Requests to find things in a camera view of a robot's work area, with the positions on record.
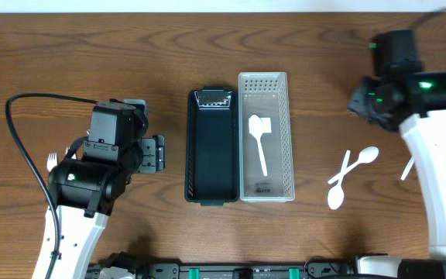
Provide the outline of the clear plastic basket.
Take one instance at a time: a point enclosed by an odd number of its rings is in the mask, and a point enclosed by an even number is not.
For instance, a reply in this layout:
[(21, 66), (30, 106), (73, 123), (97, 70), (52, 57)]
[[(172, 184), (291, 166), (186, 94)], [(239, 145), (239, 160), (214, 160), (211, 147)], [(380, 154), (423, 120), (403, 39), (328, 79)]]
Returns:
[[(262, 149), (268, 176), (262, 174), (249, 117), (270, 118)], [(242, 72), (238, 76), (240, 199), (244, 202), (289, 202), (295, 199), (290, 102), (285, 72)]]

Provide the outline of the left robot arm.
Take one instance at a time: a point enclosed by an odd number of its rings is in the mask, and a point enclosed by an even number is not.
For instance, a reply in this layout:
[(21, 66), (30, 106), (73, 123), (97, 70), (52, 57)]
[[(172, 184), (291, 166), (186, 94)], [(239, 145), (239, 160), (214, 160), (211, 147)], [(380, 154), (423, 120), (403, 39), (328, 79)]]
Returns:
[(148, 106), (142, 99), (99, 102), (87, 136), (72, 143), (50, 172), (55, 205), (46, 212), (34, 278), (83, 278), (115, 200), (134, 174), (165, 168), (165, 138), (145, 136)]

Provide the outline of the white spoon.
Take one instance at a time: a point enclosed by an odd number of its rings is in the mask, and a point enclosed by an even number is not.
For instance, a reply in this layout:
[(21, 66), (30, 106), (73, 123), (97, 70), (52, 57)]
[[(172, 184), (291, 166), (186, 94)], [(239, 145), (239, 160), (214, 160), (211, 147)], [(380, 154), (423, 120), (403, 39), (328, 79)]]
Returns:
[(411, 157), (409, 159), (409, 161), (407, 162), (407, 165), (403, 169), (403, 172), (402, 172), (402, 174), (400, 176), (400, 180), (401, 181), (404, 181), (407, 178), (407, 175), (410, 173), (410, 171), (411, 171), (411, 169), (413, 167), (413, 164), (414, 164), (414, 157)]
[(350, 159), (350, 154), (351, 151), (350, 150), (346, 150), (344, 159), (342, 161), (342, 165), (341, 165), (341, 170), (340, 170), (340, 177), (337, 180), (337, 183), (335, 186), (333, 186), (332, 188), (330, 188), (329, 192), (328, 192), (328, 196), (327, 196), (327, 201), (328, 201), (328, 206), (331, 210), (337, 210), (340, 208), (341, 204), (344, 201), (345, 198), (345, 193), (342, 189), (342, 182), (344, 179), (344, 171), (347, 169), (348, 167), (348, 162)]
[(263, 125), (262, 120), (257, 115), (251, 115), (249, 117), (249, 133), (255, 138), (258, 153), (259, 153), (259, 161), (262, 168), (262, 174), (267, 177), (268, 171), (266, 166), (266, 158), (262, 149), (261, 137), (263, 135)]
[(341, 177), (344, 177), (347, 173), (356, 168), (359, 164), (370, 164), (372, 163), (379, 155), (379, 149), (375, 146), (366, 147), (359, 153), (358, 159), (352, 165), (346, 167), (344, 170), (341, 170), (334, 177), (332, 177), (328, 183), (333, 184), (338, 181)]

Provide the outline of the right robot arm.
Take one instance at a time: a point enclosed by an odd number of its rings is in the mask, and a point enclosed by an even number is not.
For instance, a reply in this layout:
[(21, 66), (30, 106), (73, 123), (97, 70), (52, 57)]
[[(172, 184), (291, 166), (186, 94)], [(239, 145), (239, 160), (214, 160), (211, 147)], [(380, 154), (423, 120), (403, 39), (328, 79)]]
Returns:
[(370, 48), (374, 76), (362, 79), (348, 109), (404, 139), (424, 199), (430, 257), (358, 256), (354, 275), (446, 278), (446, 72), (424, 71), (411, 30), (374, 36)]

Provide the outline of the black plastic basket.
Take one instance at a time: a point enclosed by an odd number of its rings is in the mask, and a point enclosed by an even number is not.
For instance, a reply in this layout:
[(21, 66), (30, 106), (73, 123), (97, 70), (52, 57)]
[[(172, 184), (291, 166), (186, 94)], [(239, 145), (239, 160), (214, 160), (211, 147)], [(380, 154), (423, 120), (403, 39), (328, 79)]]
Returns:
[(184, 195), (202, 206), (239, 199), (238, 98), (233, 90), (205, 86), (188, 95)]

